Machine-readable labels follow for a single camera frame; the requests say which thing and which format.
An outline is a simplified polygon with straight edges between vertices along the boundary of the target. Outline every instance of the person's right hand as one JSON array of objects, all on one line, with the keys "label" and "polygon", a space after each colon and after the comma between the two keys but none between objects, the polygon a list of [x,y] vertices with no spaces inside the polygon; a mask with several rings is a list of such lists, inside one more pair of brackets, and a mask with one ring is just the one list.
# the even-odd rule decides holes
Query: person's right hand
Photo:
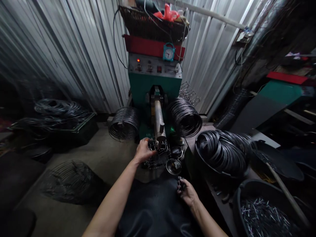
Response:
[{"label": "person's right hand", "polygon": [[197,201],[199,201],[198,194],[189,181],[187,181],[186,179],[180,179],[180,177],[178,180],[178,189],[180,188],[180,182],[185,184],[185,188],[184,191],[178,190],[177,193],[191,208]]}]

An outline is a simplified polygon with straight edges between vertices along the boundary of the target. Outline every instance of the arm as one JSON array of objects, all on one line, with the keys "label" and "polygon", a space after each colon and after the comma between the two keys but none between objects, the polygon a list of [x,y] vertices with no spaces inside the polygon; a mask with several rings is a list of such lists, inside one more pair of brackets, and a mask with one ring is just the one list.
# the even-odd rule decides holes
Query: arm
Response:
[{"label": "arm", "polygon": [[227,236],[225,232],[219,227],[216,221],[208,213],[200,199],[198,194],[194,190],[193,186],[186,179],[180,179],[179,184],[185,183],[186,187],[184,191],[178,191],[180,197],[185,201],[185,203],[190,207],[190,210],[198,222],[204,236],[207,237],[224,237]]},{"label": "arm", "polygon": [[82,237],[114,236],[122,217],[138,165],[155,154],[148,138],[140,141],[133,160],[109,190]]}]

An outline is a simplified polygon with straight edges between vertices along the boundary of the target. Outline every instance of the workbench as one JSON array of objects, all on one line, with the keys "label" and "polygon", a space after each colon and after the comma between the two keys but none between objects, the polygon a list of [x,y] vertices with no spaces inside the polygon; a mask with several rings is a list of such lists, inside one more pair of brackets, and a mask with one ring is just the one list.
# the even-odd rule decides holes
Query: workbench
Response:
[{"label": "workbench", "polygon": [[[184,155],[185,165],[189,172],[192,185],[202,201],[203,205],[215,221],[221,226],[228,236],[239,236],[233,218],[233,210],[229,202],[223,203],[223,196],[217,195],[218,192],[214,190],[214,185],[207,173],[201,171],[197,167],[195,158],[195,139],[203,131],[215,130],[213,123],[206,123],[202,126],[197,135],[191,138],[186,138],[187,149]],[[250,169],[245,179],[260,179],[259,176]]]}]

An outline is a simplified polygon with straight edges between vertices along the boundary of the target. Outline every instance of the red machine part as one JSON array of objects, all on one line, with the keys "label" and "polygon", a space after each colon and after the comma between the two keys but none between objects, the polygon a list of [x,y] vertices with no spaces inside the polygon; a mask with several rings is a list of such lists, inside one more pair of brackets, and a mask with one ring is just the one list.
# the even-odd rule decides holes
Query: red machine part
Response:
[{"label": "red machine part", "polygon": [[294,83],[302,86],[316,86],[315,80],[309,79],[306,76],[297,76],[297,75],[291,75],[286,74],[282,72],[269,72],[267,75],[268,78],[280,80],[280,81],[286,81],[289,83]]},{"label": "red machine part", "polygon": [[[160,41],[154,41],[149,39],[143,39],[136,36],[130,36],[130,35],[123,35],[125,39],[125,45],[126,45],[126,51],[129,53],[136,53],[136,54],[143,54],[153,57],[159,57],[162,58],[164,54],[164,45],[166,43],[160,42]],[[181,59],[183,60],[185,48],[179,45],[175,45],[175,54],[174,54],[174,60],[178,61],[179,57],[177,55],[180,55]]]}]

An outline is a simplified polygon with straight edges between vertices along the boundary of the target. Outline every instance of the black tub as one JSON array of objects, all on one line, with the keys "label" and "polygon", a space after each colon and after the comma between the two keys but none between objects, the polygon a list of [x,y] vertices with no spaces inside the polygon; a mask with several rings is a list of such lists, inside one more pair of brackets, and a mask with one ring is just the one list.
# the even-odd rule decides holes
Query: black tub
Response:
[{"label": "black tub", "polygon": [[269,201],[269,203],[271,203],[273,206],[282,210],[302,230],[305,230],[303,223],[300,221],[294,208],[282,190],[258,179],[248,179],[240,184],[233,199],[233,215],[239,236],[250,236],[241,213],[240,200],[245,197],[256,198],[260,196],[263,197],[264,200]]},{"label": "black tub", "polygon": [[216,169],[214,169],[213,167],[211,167],[201,156],[200,152],[198,151],[197,148],[197,138],[195,139],[195,158],[197,159],[197,163],[200,169],[204,170],[206,173],[211,174],[214,177],[218,177],[221,179],[235,179],[236,181],[239,181],[239,183],[245,179],[245,177],[248,175],[250,167],[249,167],[249,163],[247,164],[247,169],[245,170],[244,174],[242,176],[231,176],[228,173],[225,172],[219,172]]}]

